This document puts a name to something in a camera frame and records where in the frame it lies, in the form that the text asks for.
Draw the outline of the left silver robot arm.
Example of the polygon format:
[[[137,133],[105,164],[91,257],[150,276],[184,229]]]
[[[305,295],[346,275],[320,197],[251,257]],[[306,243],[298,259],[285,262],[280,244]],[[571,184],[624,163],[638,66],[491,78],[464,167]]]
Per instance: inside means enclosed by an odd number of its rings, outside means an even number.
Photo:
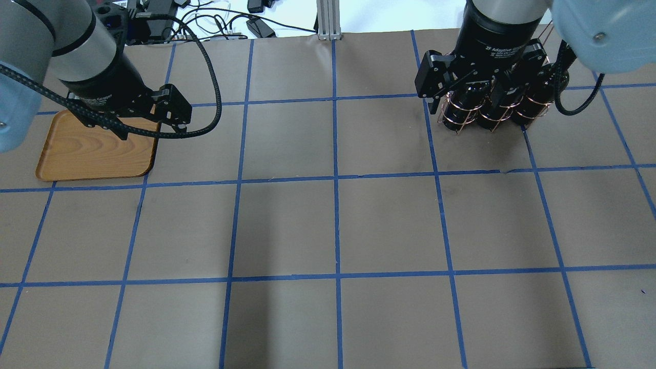
[[[171,84],[147,87],[124,54],[130,25],[130,11],[113,3],[2,1],[2,152],[23,144],[43,98],[122,140],[165,135],[127,126],[123,117],[187,136],[188,101]]]

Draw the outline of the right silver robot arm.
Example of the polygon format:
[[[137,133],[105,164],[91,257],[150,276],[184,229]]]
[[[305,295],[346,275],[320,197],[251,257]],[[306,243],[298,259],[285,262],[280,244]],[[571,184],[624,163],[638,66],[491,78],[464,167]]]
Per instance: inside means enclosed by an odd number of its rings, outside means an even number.
[[[598,73],[655,61],[654,1],[467,1],[450,54],[429,50],[415,77],[419,98],[441,98],[510,69],[545,12],[577,59]]]

